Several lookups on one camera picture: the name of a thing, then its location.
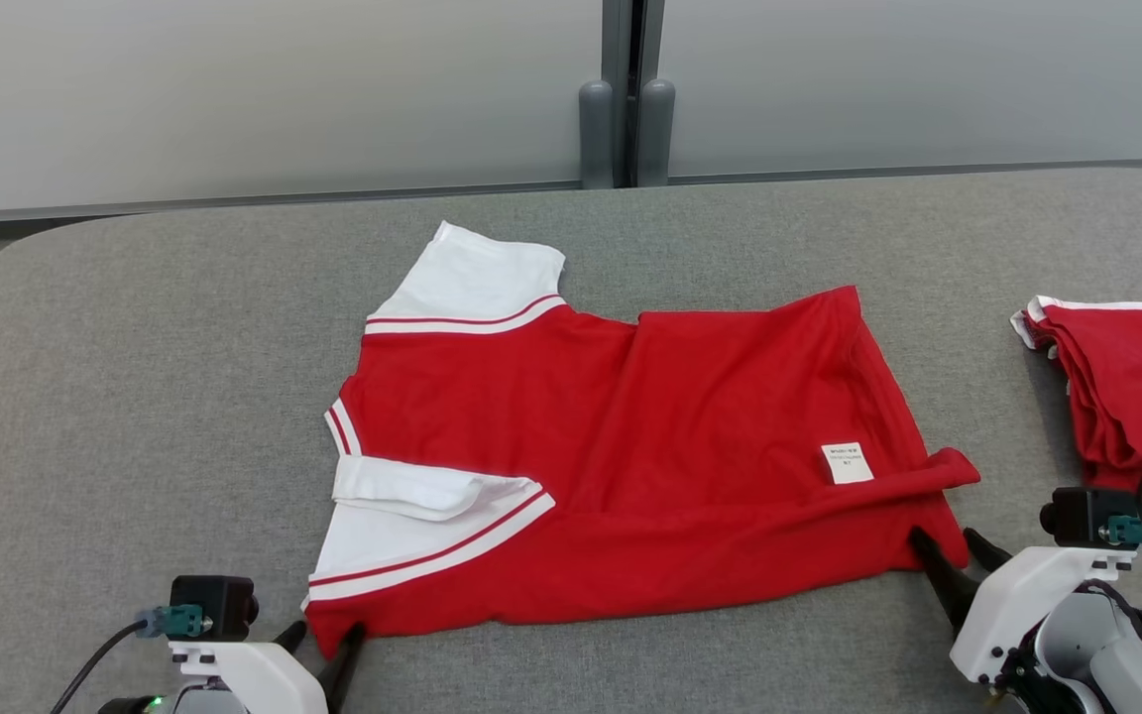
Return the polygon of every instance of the red stripe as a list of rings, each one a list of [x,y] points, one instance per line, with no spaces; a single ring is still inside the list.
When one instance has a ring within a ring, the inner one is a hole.
[[[367,324],[378,324],[378,322],[453,322],[453,324],[459,326],[496,326],[500,322],[513,320],[514,318],[521,318],[524,313],[529,312],[531,307],[536,307],[537,304],[544,303],[546,299],[554,299],[557,294],[545,295],[545,297],[537,297],[523,307],[518,312],[514,312],[513,315],[507,318],[501,318],[501,320],[457,320],[456,318],[369,318]]]
[[[346,432],[341,428],[341,422],[337,420],[337,411],[335,408],[329,408],[329,416],[335,418],[335,426],[337,426],[337,439],[341,440],[343,451],[349,456],[349,443],[346,443]]]
[[[531,502],[533,502],[533,500],[536,500],[536,498],[539,498],[539,497],[542,497],[542,496],[545,496],[545,489],[540,489],[540,491],[536,492],[534,496],[531,496],[530,498],[528,498],[526,500],[524,500],[523,503],[521,503],[520,506],[514,507],[514,510],[510,511],[510,512],[508,512],[508,514],[505,514],[505,515],[500,516],[498,520],[496,520],[496,523],[488,526],[488,528],[478,531],[475,535],[472,535],[472,537],[467,537],[461,543],[458,543],[458,544],[453,545],[452,547],[444,548],[444,551],[440,551],[439,553],[435,553],[434,555],[426,555],[424,557],[417,557],[417,560],[409,560],[408,563],[399,563],[399,564],[395,564],[395,565],[385,565],[385,568],[376,568],[373,570],[363,570],[363,572],[359,572],[359,573],[336,575],[335,577],[331,577],[331,578],[322,578],[322,579],[319,579],[319,580],[312,580],[308,584],[312,587],[314,587],[314,586],[327,586],[327,584],[330,584],[330,583],[343,583],[343,580],[354,580],[354,579],[359,579],[359,578],[367,578],[367,577],[371,577],[371,575],[389,573],[391,570],[399,570],[399,569],[403,569],[403,568],[410,568],[412,565],[420,565],[421,563],[425,563],[427,560],[436,560],[436,557],[449,555],[449,553],[459,551],[459,548],[463,548],[464,546],[467,546],[471,543],[476,541],[476,539],[480,539],[481,537],[484,537],[484,535],[488,535],[489,532],[491,532],[496,528],[499,528],[499,526],[501,523],[504,523],[507,520],[513,519],[514,515],[520,514],[520,512],[522,511],[523,507],[530,506]]]

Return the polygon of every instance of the white stripe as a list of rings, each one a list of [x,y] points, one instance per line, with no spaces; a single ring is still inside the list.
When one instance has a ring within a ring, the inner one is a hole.
[[[346,444],[349,447],[349,455],[361,456],[359,438],[355,435],[355,426],[349,423],[349,415],[346,415],[346,408],[343,407],[340,396],[337,398],[337,402],[335,402],[335,412],[337,415],[337,422],[341,425],[341,433],[346,434]]]
[[[333,415],[335,415],[333,410],[325,411],[325,424],[329,425],[329,433],[335,435],[335,443],[337,444],[337,455],[345,456],[346,447],[341,442],[341,435],[337,433],[337,423],[332,420]]]
[[[475,539],[469,545],[458,547],[457,551],[435,557],[435,560],[427,560],[425,563],[417,563],[416,565],[409,565],[399,570],[389,570],[389,572],[385,573],[369,575],[367,578],[355,578],[353,580],[323,584],[323,586],[313,586],[312,591],[309,591],[309,600],[319,602],[322,600],[363,595],[365,592],[397,586],[400,583],[408,583],[413,578],[423,577],[423,575],[439,573],[440,570],[466,563],[467,560],[474,560],[488,553],[491,548],[507,541],[507,539],[515,537],[526,526],[534,523],[549,507],[553,507],[553,496],[546,492],[545,496],[528,503],[526,507],[523,507],[522,511],[510,516],[504,523],[496,526],[494,529],[484,534],[483,537]]]
[[[522,315],[510,318],[491,324],[473,324],[473,322],[452,321],[418,321],[418,322],[369,322],[364,327],[364,335],[416,335],[416,334],[458,334],[458,335],[496,335],[529,324],[544,313],[557,307],[558,304],[566,304],[566,299],[552,297],[544,303],[536,303],[530,311]]]
[[[1062,307],[1065,311],[1142,311],[1142,303],[1069,303],[1065,299],[1039,295],[1029,303],[1029,316],[1034,321],[1045,320],[1044,308]]]
[[[1020,335],[1020,340],[1026,344],[1026,347],[1034,348],[1034,338],[1029,337],[1029,326],[1026,326],[1024,311],[1016,312],[1015,315],[1011,316],[1011,329],[1016,330],[1016,335]]]

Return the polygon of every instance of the wall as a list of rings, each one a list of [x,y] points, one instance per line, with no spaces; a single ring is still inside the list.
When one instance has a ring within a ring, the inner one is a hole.
[[[600,0],[0,0],[0,209],[571,180]]]
[[[1142,0],[666,0],[670,173],[1142,159]]]

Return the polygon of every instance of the red and white shirt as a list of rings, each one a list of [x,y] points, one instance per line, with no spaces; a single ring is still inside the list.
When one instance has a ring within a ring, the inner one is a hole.
[[[335,516],[308,620],[372,635],[746,604],[956,563],[942,490],[852,288],[769,312],[560,297],[563,256],[443,223],[369,316],[327,424]]]
[[[1069,376],[1073,440],[1097,488],[1134,491],[1142,475],[1142,303],[1035,297],[1011,318],[1030,350],[1052,348]]]

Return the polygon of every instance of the wall baseboard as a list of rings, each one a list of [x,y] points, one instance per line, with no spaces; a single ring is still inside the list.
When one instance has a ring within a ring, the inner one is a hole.
[[[340,200],[427,199],[435,195],[478,195],[488,193],[528,193],[580,188],[579,180],[507,183],[491,185],[450,185],[441,188],[394,188],[384,191],[339,191],[281,195],[235,195],[230,199],[142,200],[131,203],[99,203],[90,207],[9,208],[0,211],[0,222],[31,222],[40,218],[124,216],[183,211],[187,208],[276,207],[293,203],[336,203]]]
[[[822,169],[812,171],[771,171],[761,175],[709,175],[693,177],[669,177],[669,185],[692,185],[701,183],[761,183],[775,180],[822,180],[845,179],[845,177],[924,177],[943,175],[982,175],[992,171],[1032,171],[1044,169],[1096,169],[1128,168],[1142,169],[1142,159],[1115,159],[1108,161],[1042,161],[1021,163],[956,163],[942,167],[887,167],[879,169]]]

